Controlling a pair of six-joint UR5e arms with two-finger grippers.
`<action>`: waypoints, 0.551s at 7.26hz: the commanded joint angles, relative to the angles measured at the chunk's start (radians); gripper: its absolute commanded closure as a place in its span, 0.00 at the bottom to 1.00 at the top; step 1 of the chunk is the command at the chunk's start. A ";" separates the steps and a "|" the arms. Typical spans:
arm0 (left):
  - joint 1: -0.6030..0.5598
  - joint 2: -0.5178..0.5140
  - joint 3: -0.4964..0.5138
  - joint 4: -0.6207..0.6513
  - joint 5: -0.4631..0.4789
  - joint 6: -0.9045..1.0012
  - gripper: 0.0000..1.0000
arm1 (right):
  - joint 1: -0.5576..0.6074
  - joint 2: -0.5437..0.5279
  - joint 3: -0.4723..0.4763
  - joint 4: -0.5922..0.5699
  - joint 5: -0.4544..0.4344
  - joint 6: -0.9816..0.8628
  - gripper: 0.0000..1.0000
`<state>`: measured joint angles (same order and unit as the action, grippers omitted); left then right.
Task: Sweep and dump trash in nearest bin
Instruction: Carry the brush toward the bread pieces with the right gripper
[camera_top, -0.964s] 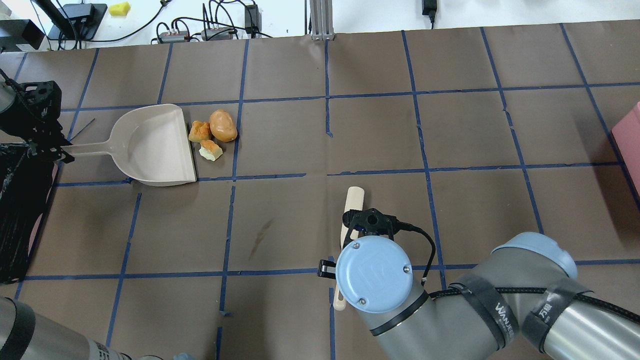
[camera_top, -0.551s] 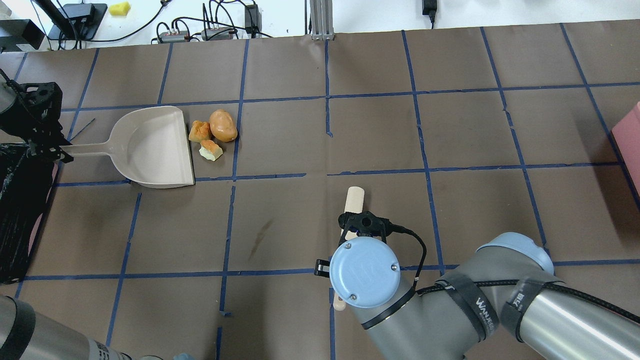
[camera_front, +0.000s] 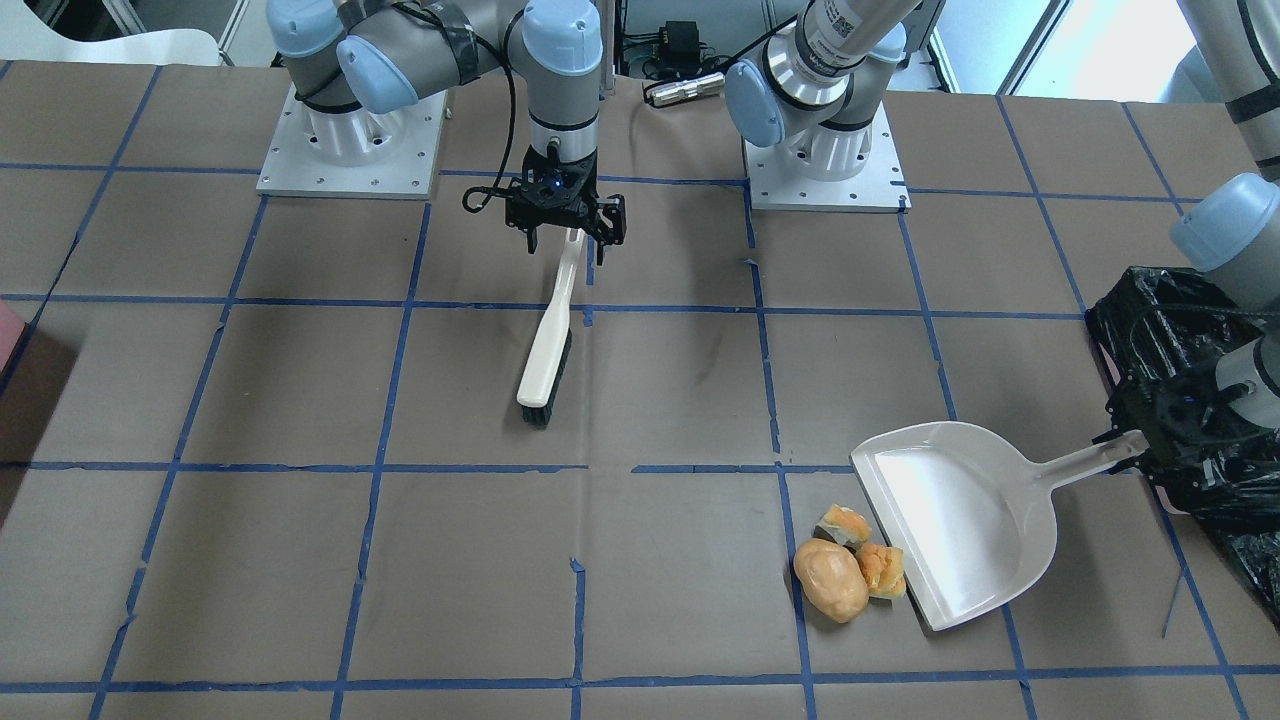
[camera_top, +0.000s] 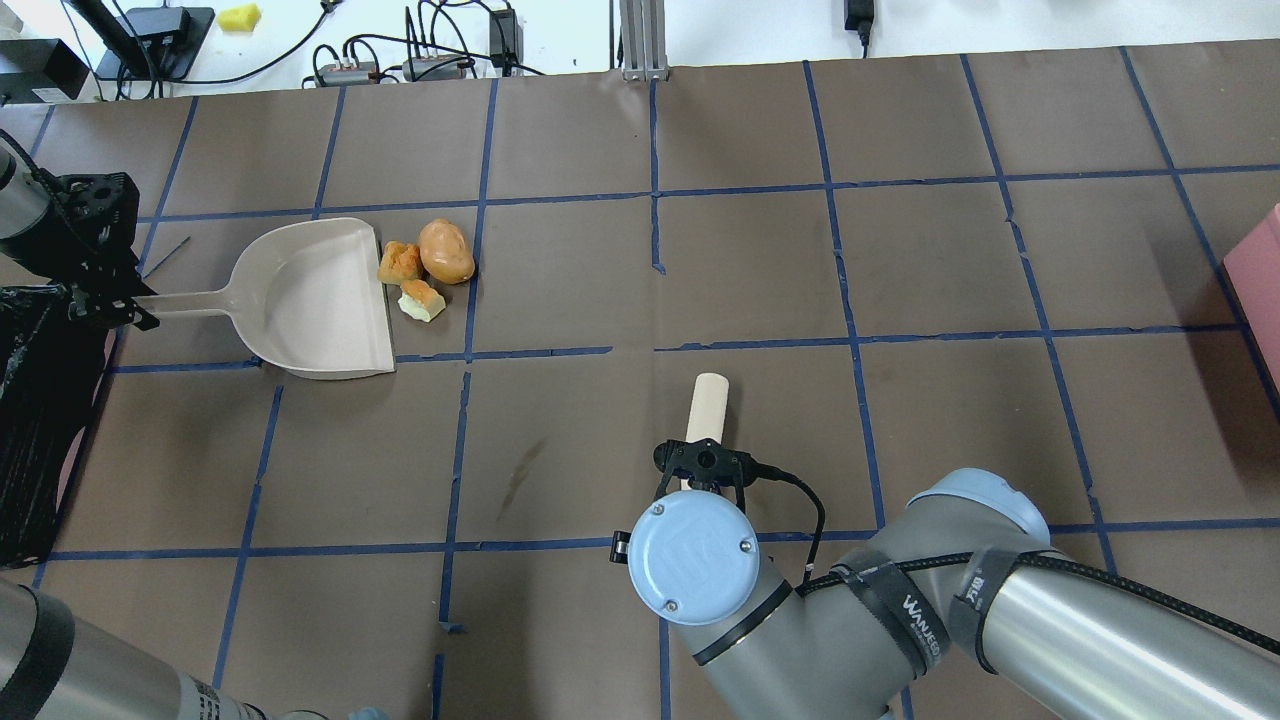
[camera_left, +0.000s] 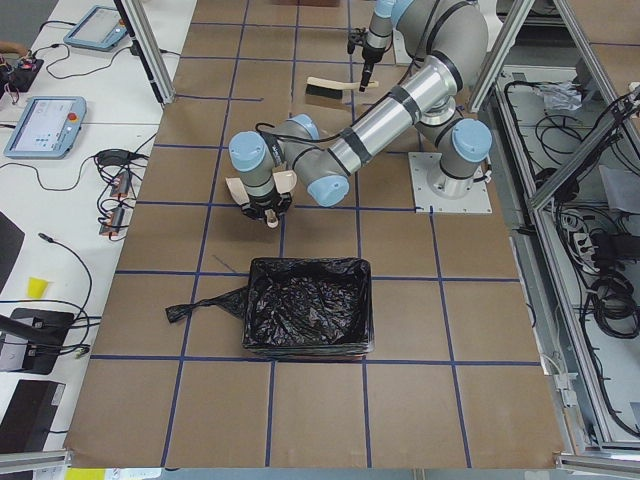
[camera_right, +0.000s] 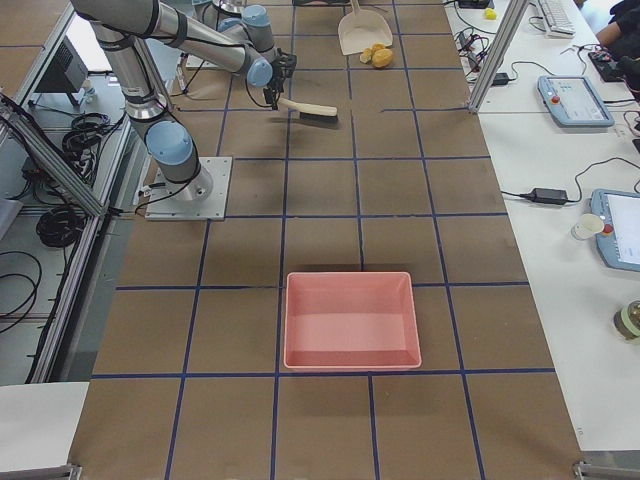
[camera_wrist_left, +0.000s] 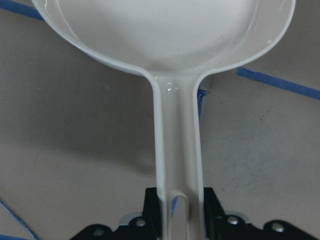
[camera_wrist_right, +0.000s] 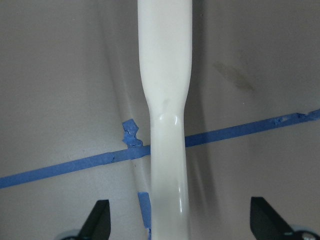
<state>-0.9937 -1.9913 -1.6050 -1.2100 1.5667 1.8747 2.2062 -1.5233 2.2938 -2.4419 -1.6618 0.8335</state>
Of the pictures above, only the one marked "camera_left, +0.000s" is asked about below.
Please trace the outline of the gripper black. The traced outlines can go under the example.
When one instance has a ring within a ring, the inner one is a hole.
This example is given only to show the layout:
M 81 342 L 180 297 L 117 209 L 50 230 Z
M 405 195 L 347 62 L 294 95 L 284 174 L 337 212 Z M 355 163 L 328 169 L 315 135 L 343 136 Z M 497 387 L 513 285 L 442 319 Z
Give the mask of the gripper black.
M 272 197 L 250 197 L 240 208 L 242 213 L 252 220 L 280 221 L 291 203 L 291 194 L 276 194 Z
M 359 91 L 368 88 L 375 63 L 381 61 L 388 46 L 388 37 L 369 31 L 366 28 L 351 30 L 347 36 L 347 53 L 352 55 L 357 47 L 362 48 L 363 64 Z

